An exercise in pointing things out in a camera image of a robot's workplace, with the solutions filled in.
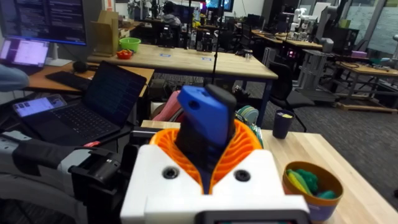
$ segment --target green fabric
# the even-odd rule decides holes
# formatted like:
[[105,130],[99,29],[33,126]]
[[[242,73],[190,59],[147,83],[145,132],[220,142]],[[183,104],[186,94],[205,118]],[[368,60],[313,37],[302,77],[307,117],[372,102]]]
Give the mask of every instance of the green fabric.
[[300,174],[305,183],[307,184],[308,188],[310,189],[311,192],[315,193],[318,190],[318,177],[311,173],[311,172],[307,172],[303,169],[298,169],[296,170],[296,173]]
[[317,197],[323,198],[323,199],[334,199],[336,198],[336,194],[332,190],[327,190],[325,192],[320,192],[317,194]]

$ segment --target black chair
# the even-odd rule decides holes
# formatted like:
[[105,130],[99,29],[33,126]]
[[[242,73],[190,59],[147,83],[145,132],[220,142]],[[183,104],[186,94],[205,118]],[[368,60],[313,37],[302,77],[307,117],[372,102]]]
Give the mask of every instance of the black chair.
[[304,132],[307,132],[307,127],[305,127],[301,119],[294,112],[294,109],[304,106],[314,106],[314,102],[301,93],[292,91],[293,75],[291,69],[287,65],[269,62],[269,69],[278,75],[278,79],[272,84],[269,100],[276,106],[293,112],[297,121],[303,126]]
[[233,39],[234,39],[234,33],[227,30],[227,31],[221,31],[220,34],[220,39],[219,39],[219,46],[224,49],[225,52],[228,52],[230,50],[234,49],[233,45]]
[[251,28],[247,24],[242,24],[242,36],[241,36],[241,40],[239,41],[239,44],[242,47],[245,47],[247,49],[250,48],[250,44],[251,44]]

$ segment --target monitor screen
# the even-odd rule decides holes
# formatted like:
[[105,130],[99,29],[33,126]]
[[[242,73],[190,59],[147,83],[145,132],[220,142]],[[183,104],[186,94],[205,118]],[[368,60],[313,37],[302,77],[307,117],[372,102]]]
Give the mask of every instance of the monitor screen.
[[82,0],[0,0],[6,37],[86,45]]
[[[210,8],[218,8],[218,1],[219,0],[206,0],[206,5]],[[224,10],[226,12],[232,12],[233,7],[234,0],[224,0]]]
[[0,59],[6,63],[43,67],[48,51],[49,43],[45,41],[6,38]]

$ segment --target gray sleeve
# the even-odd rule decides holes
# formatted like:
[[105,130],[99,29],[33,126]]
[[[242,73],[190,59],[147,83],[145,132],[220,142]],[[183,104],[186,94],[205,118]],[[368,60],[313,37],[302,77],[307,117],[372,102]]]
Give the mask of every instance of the gray sleeve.
[[20,90],[28,85],[29,77],[25,72],[0,65],[0,91]]

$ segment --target cable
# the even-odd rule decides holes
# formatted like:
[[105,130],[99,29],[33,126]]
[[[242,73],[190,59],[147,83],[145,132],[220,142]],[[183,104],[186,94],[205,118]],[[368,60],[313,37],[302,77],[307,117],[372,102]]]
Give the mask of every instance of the cable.
[[243,5],[244,14],[245,14],[246,16],[248,16],[248,15],[246,14],[246,9],[244,8],[244,2],[243,2],[243,0],[242,0],[242,5]]
[[82,60],[80,60],[80,58],[79,57],[77,57],[74,53],[72,53],[72,52],[70,52],[70,50],[67,48],[67,46],[65,46],[64,44],[60,44],[65,50],[67,50],[67,52],[74,58],[74,59],[76,59],[77,61],[82,61]]

